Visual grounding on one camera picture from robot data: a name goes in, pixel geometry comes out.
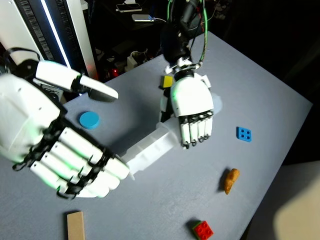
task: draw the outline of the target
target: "red lego brick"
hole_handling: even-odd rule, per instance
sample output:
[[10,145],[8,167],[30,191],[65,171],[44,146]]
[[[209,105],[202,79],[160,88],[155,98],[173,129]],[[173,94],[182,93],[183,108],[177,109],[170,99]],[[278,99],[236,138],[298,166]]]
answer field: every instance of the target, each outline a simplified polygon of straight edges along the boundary
[[193,232],[199,240],[207,240],[214,234],[214,232],[211,230],[210,226],[208,225],[207,221],[202,221],[198,223],[193,228]]

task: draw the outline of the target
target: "smartphone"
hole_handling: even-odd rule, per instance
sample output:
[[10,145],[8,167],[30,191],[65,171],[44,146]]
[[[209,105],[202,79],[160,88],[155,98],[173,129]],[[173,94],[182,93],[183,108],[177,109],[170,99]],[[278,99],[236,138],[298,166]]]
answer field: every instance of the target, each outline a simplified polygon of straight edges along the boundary
[[142,11],[142,8],[140,7],[140,5],[138,3],[117,4],[116,8],[119,10],[120,13]]
[[148,14],[132,14],[132,19],[138,23],[154,22],[155,20]]

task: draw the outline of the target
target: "blue block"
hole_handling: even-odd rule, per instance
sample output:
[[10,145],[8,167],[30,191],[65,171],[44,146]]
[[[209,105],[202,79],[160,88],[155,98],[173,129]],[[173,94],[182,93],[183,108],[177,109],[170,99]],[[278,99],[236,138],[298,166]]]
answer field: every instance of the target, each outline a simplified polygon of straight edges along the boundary
[[250,143],[252,140],[251,130],[237,126],[236,127],[236,137],[240,140],[243,140],[243,141]]

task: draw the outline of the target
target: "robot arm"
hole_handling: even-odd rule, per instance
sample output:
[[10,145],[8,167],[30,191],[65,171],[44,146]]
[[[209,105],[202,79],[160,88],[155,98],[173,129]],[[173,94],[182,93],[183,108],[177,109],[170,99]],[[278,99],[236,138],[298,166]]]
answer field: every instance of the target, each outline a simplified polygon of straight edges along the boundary
[[[118,98],[114,89],[58,63],[27,63],[22,66],[36,66],[34,75],[51,85],[88,92],[106,102]],[[17,68],[20,75],[22,66]],[[16,171],[29,167],[60,197],[104,197],[127,177],[129,168],[119,156],[77,129],[65,118],[66,113],[30,77],[0,75],[0,154],[15,162]]]
[[206,23],[204,51],[198,63],[191,62],[189,48],[190,23],[197,15],[196,9],[202,9],[204,21],[206,21],[207,14],[203,1],[173,0],[168,23],[161,34],[163,55],[169,62],[165,72],[174,73],[175,83],[170,89],[164,89],[160,119],[164,122],[172,113],[178,118],[181,144],[185,149],[188,149],[190,145],[195,146],[198,141],[202,143],[208,139],[211,136],[213,125],[214,104],[210,92],[211,84],[206,75],[200,76],[194,72],[203,64],[207,44]]

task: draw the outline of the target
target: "table surface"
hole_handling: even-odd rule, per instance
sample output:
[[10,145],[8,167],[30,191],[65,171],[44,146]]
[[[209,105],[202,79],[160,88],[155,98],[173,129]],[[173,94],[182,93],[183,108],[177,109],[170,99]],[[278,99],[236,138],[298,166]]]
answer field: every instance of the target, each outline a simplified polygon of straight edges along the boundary
[[[194,59],[202,44],[200,36]],[[155,129],[165,66],[159,56],[110,81],[119,92],[114,103],[86,95],[68,102],[67,117],[79,126],[79,114],[98,113],[99,127],[88,132],[123,154]],[[223,101],[212,137],[189,150],[172,149],[105,198],[60,199],[28,169],[14,172],[9,161],[0,161],[1,239],[67,239],[65,213],[77,210],[84,212],[88,240],[191,240],[197,220],[207,220],[215,240],[239,239],[312,104],[211,33],[198,73],[208,75]],[[251,129],[252,142],[236,138],[237,126]],[[226,195],[220,179],[231,168],[240,177]]]

